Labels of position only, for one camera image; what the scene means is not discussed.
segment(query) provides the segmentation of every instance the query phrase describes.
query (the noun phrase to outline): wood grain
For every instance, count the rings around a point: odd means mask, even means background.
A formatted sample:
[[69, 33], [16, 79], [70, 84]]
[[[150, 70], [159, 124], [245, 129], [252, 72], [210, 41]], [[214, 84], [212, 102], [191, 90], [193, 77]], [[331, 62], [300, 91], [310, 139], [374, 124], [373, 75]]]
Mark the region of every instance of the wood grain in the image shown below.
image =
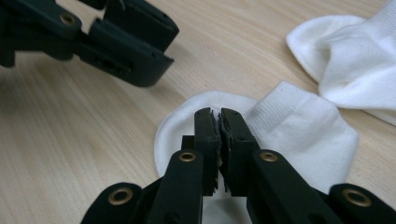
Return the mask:
[[[180, 34], [166, 54], [175, 63], [151, 88], [137, 88], [78, 58], [58, 62], [20, 52], [0, 69], [0, 223], [79, 223], [93, 200], [117, 182], [154, 181], [153, 143], [163, 118], [202, 91], [261, 99], [281, 80], [317, 92], [285, 36], [324, 15], [373, 16], [386, 0], [152, 0]], [[59, 1], [83, 19], [95, 11]], [[348, 182], [396, 208], [396, 127], [341, 110], [361, 134]]]

